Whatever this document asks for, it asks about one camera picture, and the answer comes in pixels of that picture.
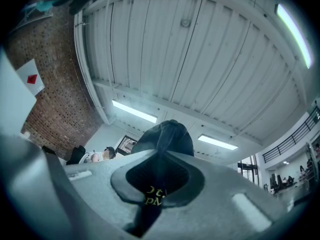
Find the red brick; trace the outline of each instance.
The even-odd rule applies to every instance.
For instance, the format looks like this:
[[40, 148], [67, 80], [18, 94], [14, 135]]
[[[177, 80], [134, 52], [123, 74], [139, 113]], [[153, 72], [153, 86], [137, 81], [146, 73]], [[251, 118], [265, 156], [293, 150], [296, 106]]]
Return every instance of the red brick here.
[[68, 6], [52, 12], [53, 17], [11, 34], [4, 47], [16, 70], [34, 59], [45, 85], [22, 132], [29, 131], [34, 143], [69, 159], [73, 148], [84, 146], [103, 122], [78, 65], [74, 17], [68, 14]]

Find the balcony railing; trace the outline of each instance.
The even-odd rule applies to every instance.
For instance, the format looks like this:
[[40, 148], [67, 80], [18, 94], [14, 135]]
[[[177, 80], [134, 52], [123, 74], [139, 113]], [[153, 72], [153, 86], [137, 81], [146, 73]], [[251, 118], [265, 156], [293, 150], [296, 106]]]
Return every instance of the balcony railing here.
[[311, 131], [311, 129], [318, 123], [319, 120], [320, 109], [316, 106], [309, 117], [291, 136], [289, 136], [275, 148], [262, 155], [264, 162], [269, 162], [296, 145], [308, 132]]

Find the ceiling light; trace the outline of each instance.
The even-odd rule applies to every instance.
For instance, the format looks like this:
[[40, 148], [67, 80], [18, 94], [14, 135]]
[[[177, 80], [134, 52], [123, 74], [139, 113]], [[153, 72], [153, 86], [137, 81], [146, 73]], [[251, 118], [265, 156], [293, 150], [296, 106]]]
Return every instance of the ceiling light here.
[[293, 21], [293, 19], [290, 17], [289, 13], [285, 10], [285, 8], [281, 5], [278, 4], [275, 8], [276, 14], [280, 17], [280, 19], [286, 24], [287, 28], [290, 30], [292, 33], [295, 41], [297, 42], [300, 51], [302, 52], [306, 67], [309, 69], [311, 66], [311, 56], [309, 53], [309, 50], [307, 48], [307, 44], [301, 35], [297, 25]]
[[206, 142], [206, 143], [212, 144], [212, 145], [216, 145], [216, 146], [228, 149], [228, 150], [235, 150], [235, 149], [238, 148], [237, 146], [234, 146], [234, 145], [231, 145], [231, 144], [216, 140], [214, 138], [207, 137], [205, 135], [201, 135], [198, 138], [198, 140], [202, 141], [202, 142]]
[[137, 116], [137, 117], [143, 118], [143, 119], [148, 120], [148, 121], [150, 121], [152, 123], [156, 123], [157, 122], [157, 117], [155, 117], [155, 116], [140, 112], [140, 111], [135, 110], [135, 109], [133, 109], [133, 108], [131, 108], [129, 106], [123, 105], [123, 104], [121, 104], [121, 103], [119, 103], [119, 102], [117, 102], [115, 100], [112, 100], [112, 104], [116, 108], [124, 110], [124, 111], [126, 111], [126, 112], [128, 112], [130, 114], [133, 114], [133, 115]]

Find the ceiling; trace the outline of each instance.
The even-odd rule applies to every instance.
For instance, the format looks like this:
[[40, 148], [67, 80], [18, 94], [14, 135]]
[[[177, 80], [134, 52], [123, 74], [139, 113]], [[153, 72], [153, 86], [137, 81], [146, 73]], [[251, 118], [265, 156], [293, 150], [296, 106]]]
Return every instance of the ceiling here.
[[[300, 65], [253, 7], [240, 0], [107, 3], [97, 0], [75, 19], [85, 22], [75, 28], [79, 64], [106, 123], [140, 135], [154, 126], [112, 99], [156, 116], [157, 124], [175, 119], [196, 156], [223, 164], [262, 150], [280, 126], [283, 133], [292, 126], [283, 123], [295, 111], [305, 112]], [[239, 148], [198, 141], [201, 134]]]

